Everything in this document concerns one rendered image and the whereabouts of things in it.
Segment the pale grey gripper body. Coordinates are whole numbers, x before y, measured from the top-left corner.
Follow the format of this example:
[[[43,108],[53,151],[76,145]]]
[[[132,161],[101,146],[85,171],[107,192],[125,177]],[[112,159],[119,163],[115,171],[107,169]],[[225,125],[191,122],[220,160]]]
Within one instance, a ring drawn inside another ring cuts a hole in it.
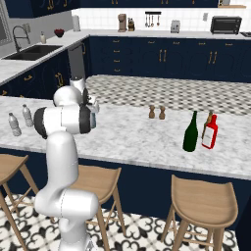
[[[86,106],[90,110],[91,113],[98,113],[100,110],[98,101],[95,96],[89,97],[89,100]]]

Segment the grey dishwasher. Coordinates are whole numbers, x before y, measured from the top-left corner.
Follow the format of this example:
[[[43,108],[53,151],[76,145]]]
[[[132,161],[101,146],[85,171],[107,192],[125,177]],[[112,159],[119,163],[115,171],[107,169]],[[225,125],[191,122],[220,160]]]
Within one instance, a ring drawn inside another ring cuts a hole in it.
[[[85,78],[85,69],[82,55],[82,45],[76,44],[68,49],[72,78]]]

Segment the navy base cupboards under sink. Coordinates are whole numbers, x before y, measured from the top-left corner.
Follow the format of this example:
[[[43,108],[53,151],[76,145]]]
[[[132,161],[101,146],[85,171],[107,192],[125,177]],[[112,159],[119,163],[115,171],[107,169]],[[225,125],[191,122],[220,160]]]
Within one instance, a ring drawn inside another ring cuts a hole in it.
[[[0,96],[52,99],[56,90],[69,85],[71,69],[68,51],[31,68],[0,86]]]

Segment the clear plastic water bottle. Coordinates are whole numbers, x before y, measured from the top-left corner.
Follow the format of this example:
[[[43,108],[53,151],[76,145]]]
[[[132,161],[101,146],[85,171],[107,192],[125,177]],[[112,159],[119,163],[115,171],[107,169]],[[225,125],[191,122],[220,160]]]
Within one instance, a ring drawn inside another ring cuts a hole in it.
[[[14,136],[20,136],[22,134],[22,131],[19,127],[19,122],[12,113],[9,114],[9,124]]]
[[[23,116],[25,118],[25,124],[28,127],[32,127],[33,120],[32,120],[32,116],[31,116],[31,112],[30,112],[30,109],[26,106],[26,104],[23,104]]]

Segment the wooden bar stool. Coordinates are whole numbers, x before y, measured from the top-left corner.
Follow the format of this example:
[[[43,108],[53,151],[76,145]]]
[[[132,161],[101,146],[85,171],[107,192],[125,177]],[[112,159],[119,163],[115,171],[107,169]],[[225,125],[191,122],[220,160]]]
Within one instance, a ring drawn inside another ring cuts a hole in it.
[[[24,251],[27,251],[27,248],[25,246],[24,240],[21,236],[20,231],[18,230],[18,227],[15,223],[15,220],[12,216],[13,212],[16,212],[17,215],[19,215],[18,206],[20,204],[24,204],[24,198],[29,194],[29,192],[32,190],[35,194],[38,193],[38,188],[26,166],[26,161],[28,160],[28,156],[19,157],[9,154],[0,154],[0,186],[4,188],[6,191],[13,208],[9,209],[9,207],[6,204],[5,198],[0,191],[0,207],[3,209],[12,229],[14,230],[14,233],[16,234],[17,239],[19,240],[20,244],[22,245]],[[8,182],[10,179],[17,173],[21,172],[29,184],[29,189],[25,192],[25,194],[19,199],[14,200],[13,195],[10,191],[10,188],[8,186]]]
[[[161,237],[174,232],[172,251],[183,241],[205,246],[208,251],[222,251],[225,228],[238,215],[238,205],[231,182],[218,184],[172,175],[172,204]]]
[[[113,197],[114,203],[107,217],[103,217],[102,209],[99,207],[95,215],[96,222],[89,218],[87,223],[99,226],[105,251],[110,251],[106,227],[109,221],[120,222],[123,233],[126,233],[126,227],[123,217],[123,211],[118,190],[118,180],[122,169],[107,169],[96,166],[78,166],[78,178],[72,185],[74,189],[82,189],[93,192],[97,195],[99,206],[106,203],[110,197]]]

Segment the black kitchen sink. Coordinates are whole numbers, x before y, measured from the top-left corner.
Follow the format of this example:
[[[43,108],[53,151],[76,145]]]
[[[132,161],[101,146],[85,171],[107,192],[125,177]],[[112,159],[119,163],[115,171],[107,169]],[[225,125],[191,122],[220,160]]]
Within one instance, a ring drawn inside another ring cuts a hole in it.
[[[37,61],[39,59],[52,57],[60,49],[60,45],[33,45],[19,53],[4,57],[4,60]]]

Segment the brown coffee machine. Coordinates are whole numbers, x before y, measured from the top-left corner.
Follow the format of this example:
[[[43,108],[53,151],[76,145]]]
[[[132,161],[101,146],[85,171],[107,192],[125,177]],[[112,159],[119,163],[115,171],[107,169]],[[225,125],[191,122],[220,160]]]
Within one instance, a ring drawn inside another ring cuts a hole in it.
[[[126,32],[126,14],[119,14],[119,32]]]

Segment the navy island cupboards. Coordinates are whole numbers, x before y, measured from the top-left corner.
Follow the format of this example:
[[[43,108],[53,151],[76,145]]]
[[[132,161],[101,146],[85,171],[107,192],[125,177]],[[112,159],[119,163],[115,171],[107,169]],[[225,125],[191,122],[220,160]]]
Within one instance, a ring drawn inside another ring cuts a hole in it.
[[[47,167],[45,153],[14,150],[0,147],[0,154],[15,156],[28,155],[26,166],[30,171],[38,189],[47,183]],[[158,168],[132,166],[121,163],[103,162],[89,159],[78,159],[80,165],[97,166],[109,169],[122,167],[118,189],[124,213],[135,213],[165,219],[171,206],[172,174],[181,178],[205,180],[215,183],[232,182],[238,204],[238,217],[231,229],[239,230],[251,224],[251,180],[223,176],[208,176]],[[16,194],[24,194],[28,189],[21,172],[10,182],[10,190]]]

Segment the navy base cupboards long run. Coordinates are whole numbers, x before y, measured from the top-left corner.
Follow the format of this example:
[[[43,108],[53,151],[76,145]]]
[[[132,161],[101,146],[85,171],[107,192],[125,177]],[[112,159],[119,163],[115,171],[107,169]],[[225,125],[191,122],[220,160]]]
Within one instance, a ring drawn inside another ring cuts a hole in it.
[[[86,75],[251,83],[251,40],[90,36]]]

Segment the dark green glass bottle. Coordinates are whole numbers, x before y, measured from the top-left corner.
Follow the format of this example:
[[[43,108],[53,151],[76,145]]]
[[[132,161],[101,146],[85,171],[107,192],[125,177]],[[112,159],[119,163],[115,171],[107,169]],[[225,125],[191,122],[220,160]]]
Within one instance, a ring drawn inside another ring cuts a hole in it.
[[[187,152],[193,152],[196,148],[197,138],[198,138],[196,118],[197,118],[197,112],[194,111],[191,122],[184,134],[183,150]]]

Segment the red bottle with white label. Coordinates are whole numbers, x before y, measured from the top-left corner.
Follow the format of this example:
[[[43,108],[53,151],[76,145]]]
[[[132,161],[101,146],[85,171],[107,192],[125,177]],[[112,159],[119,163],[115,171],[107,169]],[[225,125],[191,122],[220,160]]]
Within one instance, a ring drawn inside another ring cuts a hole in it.
[[[206,126],[204,138],[202,139],[202,145],[208,149],[213,149],[218,134],[218,125],[216,124],[217,116],[213,115],[212,120]]]

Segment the grey framed window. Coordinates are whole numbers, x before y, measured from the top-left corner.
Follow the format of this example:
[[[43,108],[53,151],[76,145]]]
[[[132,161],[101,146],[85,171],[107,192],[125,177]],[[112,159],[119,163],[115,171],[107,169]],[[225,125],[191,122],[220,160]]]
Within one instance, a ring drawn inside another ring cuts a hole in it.
[[[9,31],[2,1],[0,0],[0,46],[8,44],[11,41],[12,37]]]

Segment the black toaster oven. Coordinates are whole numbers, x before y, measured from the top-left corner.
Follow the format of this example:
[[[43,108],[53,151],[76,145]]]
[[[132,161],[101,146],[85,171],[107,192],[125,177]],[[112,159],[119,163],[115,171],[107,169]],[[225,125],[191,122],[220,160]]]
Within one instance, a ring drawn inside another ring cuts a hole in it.
[[[213,16],[211,32],[213,34],[238,34],[241,22],[240,17]]]

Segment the navy wall cupboards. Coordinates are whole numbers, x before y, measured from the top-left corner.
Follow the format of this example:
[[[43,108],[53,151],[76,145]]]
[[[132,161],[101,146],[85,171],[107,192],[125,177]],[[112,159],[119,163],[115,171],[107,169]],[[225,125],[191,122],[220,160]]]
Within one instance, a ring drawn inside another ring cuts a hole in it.
[[[10,18],[38,18],[77,8],[217,8],[219,0],[4,0]]]

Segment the wooden wall shelf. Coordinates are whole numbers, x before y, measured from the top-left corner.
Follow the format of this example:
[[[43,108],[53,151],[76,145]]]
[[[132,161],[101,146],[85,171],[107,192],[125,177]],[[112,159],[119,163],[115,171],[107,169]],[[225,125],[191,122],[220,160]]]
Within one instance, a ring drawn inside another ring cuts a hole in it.
[[[222,9],[246,9],[247,7],[244,5],[218,5],[218,8]]]

